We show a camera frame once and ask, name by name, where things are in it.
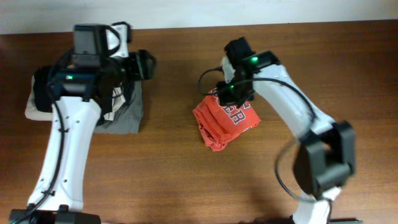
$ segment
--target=red cloth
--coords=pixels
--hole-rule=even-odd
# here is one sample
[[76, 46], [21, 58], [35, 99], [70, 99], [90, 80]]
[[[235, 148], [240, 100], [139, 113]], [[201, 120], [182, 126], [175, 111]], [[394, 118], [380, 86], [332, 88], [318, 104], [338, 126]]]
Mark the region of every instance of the red cloth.
[[230, 141], [261, 122], [249, 102], [240, 108], [220, 106], [217, 96], [206, 96], [193, 114], [205, 145], [213, 151], [223, 150]]

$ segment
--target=black cable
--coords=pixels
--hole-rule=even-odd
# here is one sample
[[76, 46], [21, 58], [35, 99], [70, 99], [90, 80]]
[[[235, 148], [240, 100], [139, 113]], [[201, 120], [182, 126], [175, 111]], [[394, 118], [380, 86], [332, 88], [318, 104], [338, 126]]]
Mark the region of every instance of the black cable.
[[[52, 77], [52, 73], [54, 71], [55, 66], [58, 65], [59, 62], [61, 60], [63, 60], [72, 50], [73, 49], [69, 50], [67, 53], [62, 55], [62, 57], [60, 57], [57, 60], [57, 62], [50, 69], [49, 77]], [[55, 109], [57, 110], [58, 120], [59, 120], [60, 126], [61, 126], [60, 129], [59, 129], [59, 131], [61, 132], [60, 149], [59, 149], [59, 152], [58, 152], [58, 159], [57, 159], [57, 164], [55, 166], [54, 175], [52, 177], [52, 180], [51, 180], [51, 183], [50, 183], [48, 189], [45, 192], [43, 192], [44, 196], [34, 205], [33, 208], [31, 208], [31, 210], [28, 213], [25, 214], [25, 216], [23, 218], [13, 222], [12, 224], [19, 224], [19, 223], [23, 222], [25, 219], [29, 218], [48, 199], [48, 197], [50, 195], [52, 195], [52, 190], [53, 190], [53, 188], [55, 186], [55, 183], [57, 181], [57, 178], [58, 178], [58, 174], [59, 174], [60, 167], [61, 167], [61, 162], [62, 162], [63, 145], [64, 145], [64, 142], [65, 142], [65, 131], [66, 130], [65, 130], [65, 125], [63, 123], [63, 117], [62, 117], [60, 108], [58, 107], [58, 103], [54, 100], [54, 97], [53, 97], [52, 87], [53, 87], [53, 83], [49, 83], [47, 85], [47, 93], [49, 94], [49, 97], [50, 97], [52, 103], [54, 104]]]
[[112, 54], [115, 54], [120, 49], [120, 45], [121, 45], [122, 41], [120, 39], [119, 32], [117, 32], [111, 26], [106, 26], [106, 29], [109, 30], [111, 33], [113, 33], [116, 36], [116, 38], [119, 40], [119, 44], [115, 48], [109, 50], [109, 56], [110, 56]]
[[202, 94], [203, 96], [215, 96], [215, 95], [217, 95], [217, 93], [204, 93], [204, 92], [201, 91], [201, 88], [200, 88], [201, 79], [202, 79], [207, 73], [213, 72], [213, 71], [222, 72], [222, 71], [223, 71], [223, 68], [222, 68], [222, 67], [212, 68], [212, 69], [209, 69], [209, 70], [203, 72], [203, 74], [200, 75], [200, 78], [199, 78], [199, 80], [198, 80], [198, 89], [199, 89], [200, 94]]
[[122, 90], [122, 88], [120, 87], [120, 90], [121, 90], [121, 93], [119, 94], [119, 95], [116, 95], [116, 96], [112, 96], [112, 99], [116, 99], [116, 98], [119, 98], [120, 96], [123, 96], [123, 94], [124, 94], [124, 91]]
[[[217, 70], [217, 68], [214, 68], [214, 69], [212, 69], [212, 70], [207, 70], [204, 74], [206, 74], [207, 72], [213, 71], [213, 70]], [[295, 92], [295, 93], [303, 100], [303, 102], [304, 102], [305, 105], [307, 106], [307, 108], [308, 108], [308, 110], [309, 110], [309, 112], [310, 112], [310, 115], [311, 115], [311, 117], [310, 117], [310, 122], [309, 122], [307, 128], [304, 130], [304, 132], [303, 132], [303, 134], [302, 134], [301, 136], [304, 136], [304, 135], [307, 134], [309, 131], [311, 131], [311, 127], [312, 127], [312, 125], [314, 124], [315, 118], [317, 117], [317, 115], [315, 114], [315, 111], [313, 110], [312, 105], [311, 105], [311, 103], [309, 102], [309, 100], [307, 99], [307, 97], [304, 96], [304, 94], [303, 94], [301, 91], [299, 91], [298, 89], [296, 89], [296, 87], [294, 87], [294, 86], [292, 86], [292, 85], [290, 85], [290, 84], [288, 84], [288, 83], [286, 83], [286, 82], [283, 82], [283, 81], [281, 81], [281, 80], [274, 79], [274, 78], [251, 78], [251, 79], [242, 80], [242, 81], [233, 83], [233, 84], [231, 84], [231, 85], [237, 86], [237, 85], [240, 85], [240, 84], [242, 84], [242, 83], [247, 83], [247, 82], [258, 82], [258, 81], [267, 81], [267, 82], [278, 83], [278, 84], [280, 84], [280, 85], [282, 85], [282, 86], [286, 86], [287, 88], [289, 88], [289, 89], [291, 89], [293, 92]], [[222, 91], [226, 91], [226, 90], [230, 90], [230, 86], [225, 86], [224, 88], [218, 90], [216, 93], [212, 93], [212, 95], [218, 94], [219, 91], [222, 92]], [[303, 202], [303, 203], [316, 203], [317, 200], [312, 200], [312, 199], [309, 199], [309, 198], [303, 198], [303, 197], [300, 197], [300, 196], [296, 195], [295, 193], [293, 193], [293, 192], [284, 184], [283, 180], [280, 178], [280, 175], [279, 175], [279, 162], [282, 160], [282, 158], [283, 158], [283, 156], [286, 154], [286, 152], [289, 151], [289, 149], [291, 149], [291, 148], [295, 145], [295, 142], [296, 142], [295, 139], [290, 140], [290, 141], [280, 150], [279, 155], [278, 155], [277, 159], [275, 160], [275, 166], [274, 166], [275, 176], [276, 176], [276, 178], [277, 178], [278, 183], [280, 184], [280, 186], [281, 186], [291, 197], [293, 197], [294, 199], [296, 199], [296, 200], [298, 200], [298, 201], [300, 201], [300, 202]], [[332, 199], [329, 199], [329, 198], [321, 198], [320, 200], [326, 200], [326, 201], [328, 202], [328, 204], [329, 204], [330, 211], [329, 211], [328, 219], [327, 219], [327, 223], [328, 223], [329, 220], [330, 220], [330, 217], [331, 217], [331, 209], [332, 209], [333, 201], [332, 201]]]
[[330, 198], [325, 198], [325, 200], [327, 200], [328, 204], [329, 204], [328, 219], [326, 220], [326, 224], [328, 224], [330, 222], [330, 218], [331, 218], [331, 209], [333, 208], [333, 200]]

